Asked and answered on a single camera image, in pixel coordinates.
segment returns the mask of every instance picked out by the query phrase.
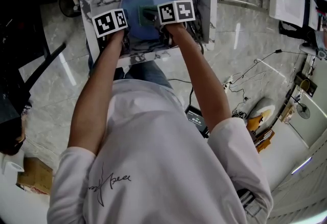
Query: fluorescent light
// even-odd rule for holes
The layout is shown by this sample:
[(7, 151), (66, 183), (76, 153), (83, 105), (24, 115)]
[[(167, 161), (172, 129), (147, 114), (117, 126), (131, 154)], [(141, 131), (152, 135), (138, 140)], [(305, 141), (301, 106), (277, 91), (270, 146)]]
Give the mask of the fluorescent light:
[(70, 80), (71, 84), (73, 86), (76, 86), (76, 80), (75, 80), (74, 76), (72, 75), (72, 72), (68, 66), (68, 63), (62, 53), (59, 54), (59, 59), (60, 59), (61, 64), (63, 65), (63, 68), (66, 71), (66, 74), (67, 74), (68, 79)]
[(302, 168), (306, 163), (308, 163), (310, 160), (312, 159), (312, 157), (308, 158), (306, 161), (304, 161), (300, 166), (298, 166), (295, 170), (293, 170), (293, 172), (291, 173), (291, 175), (293, 175), (295, 172), (297, 172), (300, 168)]
[(237, 23), (235, 28), (236, 34), (235, 34), (234, 49), (237, 48), (237, 44), (239, 43), (240, 29), (241, 29), (241, 23)]
[(274, 69), (271, 65), (267, 64), (266, 62), (262, 61), (262, 60), (259, 59), (259, 58), (258, 58), (257, 60), (259, 60), (260, 62), (262, 62), (264, 65), (270, 67), (273, 71), (277, 72), (277, 73), (278, 73), (279, 75), (281, 75), (284, 79), (286, 79), (286, 77), (285, 77), (282, 73), (280, 73), (278, 70)]
[(303, 91), (305, 93), (305, 96), (320, 110), (320, 112), (325, 116), (325, 118), (327, 119), (327, 114), (325, 112), (323, 112), (323, 110), (317, 105), (316, 102), (313, 101), (313, 99), (308, 96), (308, 93), (306, 93), (305, 91)]

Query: black and white marker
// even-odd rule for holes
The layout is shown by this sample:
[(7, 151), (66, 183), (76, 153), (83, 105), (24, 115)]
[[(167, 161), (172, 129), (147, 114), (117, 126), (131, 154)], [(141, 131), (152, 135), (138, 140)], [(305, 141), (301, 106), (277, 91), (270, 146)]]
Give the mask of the black and white marker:
[(123, 9), (113, 9), (92, 18), (97, 38), (127, 28)]
[(171, 1), (157, 7), (161, 25), (195, 20), (192, 0)]

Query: black pants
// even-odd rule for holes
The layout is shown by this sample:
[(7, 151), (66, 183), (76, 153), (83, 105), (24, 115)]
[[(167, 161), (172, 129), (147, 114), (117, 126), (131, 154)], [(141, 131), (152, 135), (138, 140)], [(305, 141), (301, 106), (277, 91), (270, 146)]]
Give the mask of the black pants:
[(315, 31), (309, 26), (303, 26), (300, 28), (299, 26), (283, 21), (284, 24), (290, 25), (296, 30), (287, 30), (285, 28), (280, 28), (279, 33), (282, 35), (286, 35), (291, 38), (303, 39), (306, 42), (309, 42), (312, 46), (317, 47), (316, 35)]

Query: black metal leg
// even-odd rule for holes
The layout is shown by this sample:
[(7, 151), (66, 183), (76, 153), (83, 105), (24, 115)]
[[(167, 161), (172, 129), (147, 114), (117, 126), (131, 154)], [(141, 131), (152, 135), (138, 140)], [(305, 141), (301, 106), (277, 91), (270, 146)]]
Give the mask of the black metal leg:
[(34, 73), (28, 78), (25, 83), (25, 87), (27, 91), (30, 91), (34, 83), (38, 80), (38, 78), (42, 75), (42, 73), (47, 69), (47, 67), (51, 64), (51, 62), (66, 48), (66, 43), (61, 44), (59, 48), (57, 48), (51, 55), (45, 59), (45, 61), (34, 71)]

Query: hand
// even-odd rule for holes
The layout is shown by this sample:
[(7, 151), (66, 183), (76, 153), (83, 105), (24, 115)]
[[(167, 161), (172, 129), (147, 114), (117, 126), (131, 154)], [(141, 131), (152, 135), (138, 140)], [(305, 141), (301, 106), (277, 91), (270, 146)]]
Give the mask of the hand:
[(113, 33), (110, 41), (118, 41), (118, 42), (122, 42), (124, 38), (124, 30), (118, 30), (115, 33)]
[(180, 32), (185, 32), (186, 31), (183, 23), (167, 24), (167, 25), (165, 25), (165, 28), (173, 36), (179, 34)]

